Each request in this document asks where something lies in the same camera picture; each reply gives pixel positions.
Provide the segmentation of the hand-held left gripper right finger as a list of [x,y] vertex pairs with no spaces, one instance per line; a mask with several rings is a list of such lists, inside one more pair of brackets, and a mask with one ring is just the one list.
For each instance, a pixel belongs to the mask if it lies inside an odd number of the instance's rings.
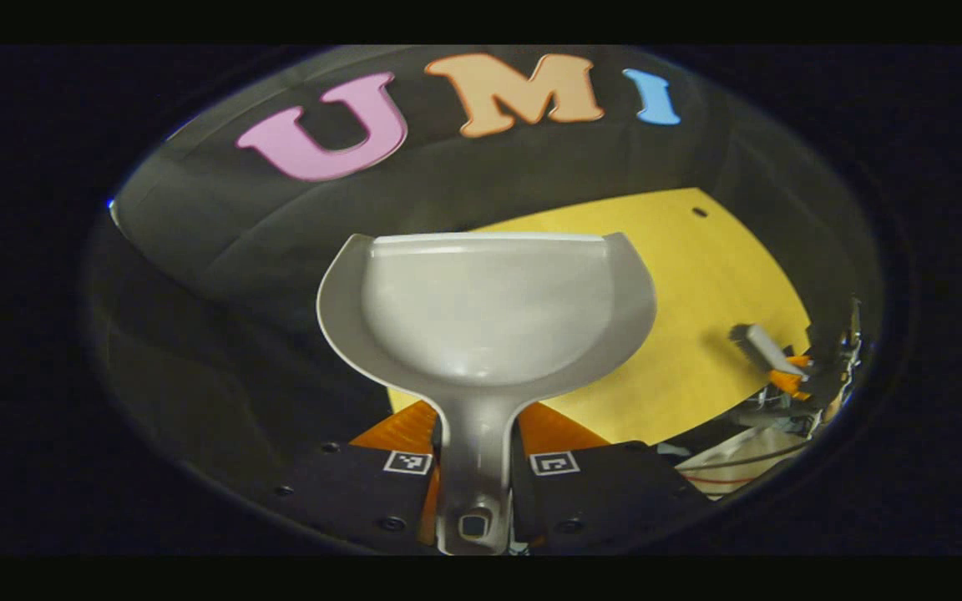
[[542,403],[512,431],[513,540],[531,554],[626,554],[678,536],[711,501],[652,446],[607,442]]

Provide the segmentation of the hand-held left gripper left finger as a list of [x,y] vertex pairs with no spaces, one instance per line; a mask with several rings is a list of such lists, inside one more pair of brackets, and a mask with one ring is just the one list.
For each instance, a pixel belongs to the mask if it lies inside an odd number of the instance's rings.
[[354,440],[321,442],[268,487],[268,507],[336,540],[386,554],[435,550],[438,414],[417,401]]

